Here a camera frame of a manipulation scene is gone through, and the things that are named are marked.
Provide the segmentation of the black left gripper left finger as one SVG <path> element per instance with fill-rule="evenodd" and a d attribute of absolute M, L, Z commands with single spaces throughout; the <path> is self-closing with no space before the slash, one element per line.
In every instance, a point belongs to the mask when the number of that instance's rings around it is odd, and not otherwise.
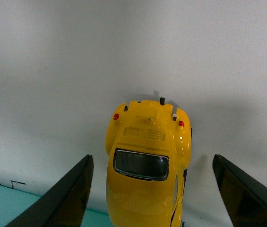
<path fill-rule="evenodd" d="M 79 227 L 86 210 L 94 162 L 86 155 L 8 227 Z"/>

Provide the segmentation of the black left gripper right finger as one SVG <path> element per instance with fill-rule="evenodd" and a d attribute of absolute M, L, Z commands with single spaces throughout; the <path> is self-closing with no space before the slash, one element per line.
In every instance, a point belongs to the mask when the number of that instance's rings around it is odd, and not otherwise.
<path fill-rule="evenodd" d="M 233 226 L 267 227 L 267 187 L 222 155 L 212 167 Z"/>

